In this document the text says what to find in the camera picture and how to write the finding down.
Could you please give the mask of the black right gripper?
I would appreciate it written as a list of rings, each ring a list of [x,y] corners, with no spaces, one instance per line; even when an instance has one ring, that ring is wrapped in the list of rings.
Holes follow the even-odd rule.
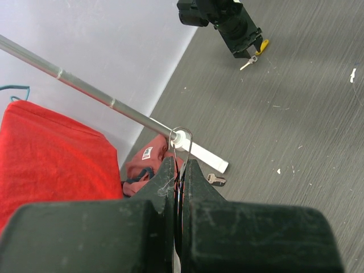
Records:
[[[253,22],[244,5],[228,5],[216,23],[216,30],[236,59],[250,59],[248,51],[254,46],[257,51],[263,43],[262,30]]]

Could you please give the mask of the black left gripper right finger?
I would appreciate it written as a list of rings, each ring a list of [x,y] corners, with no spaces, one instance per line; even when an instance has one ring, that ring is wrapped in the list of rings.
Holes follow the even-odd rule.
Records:
[[[196,160],[185,171],[182,272],[344,272],[317,209],[225,200]]]

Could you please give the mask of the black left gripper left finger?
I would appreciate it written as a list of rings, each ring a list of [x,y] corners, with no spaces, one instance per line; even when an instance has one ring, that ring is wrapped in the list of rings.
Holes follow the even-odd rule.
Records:
[[[1,236],[2,272],[172,272],[175,162],[133,197],[21,206]]]

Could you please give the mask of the key with yellow tag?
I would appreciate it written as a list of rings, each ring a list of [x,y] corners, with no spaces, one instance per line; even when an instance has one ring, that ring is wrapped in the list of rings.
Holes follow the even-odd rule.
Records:
[[[242,71],[249,65],[256,63],[258,61],[258,56],[263,53],[263,51],[267,48],[268,45],[269,45],[269,40],[268,39],[264,40],[260,46],[260,50],[256,51],[255,54],[248,60],[248,62],[242,67],[240,67],[239,70]]]

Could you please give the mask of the keyring with tagged keys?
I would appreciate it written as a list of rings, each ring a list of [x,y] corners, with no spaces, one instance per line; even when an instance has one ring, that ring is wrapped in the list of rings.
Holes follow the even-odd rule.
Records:
[[[183,244],[183,206],[186,167],[192,150],[192,132],[186,127],[175,127],[171,130],[168,145],[173,149],[176,176],[174,179],[174,246],[178,257],[181,257]],[[177,156],[178,151],[187,151],[187,158],[183,161]]]

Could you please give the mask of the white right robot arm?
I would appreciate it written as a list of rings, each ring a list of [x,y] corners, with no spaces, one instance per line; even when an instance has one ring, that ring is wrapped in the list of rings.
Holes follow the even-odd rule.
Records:
[[[212,24],[236,59],[249,59],[248,49],[262,52],[263,37],[243,3],[234,0],[179,0],[179,19],[187,26]]]

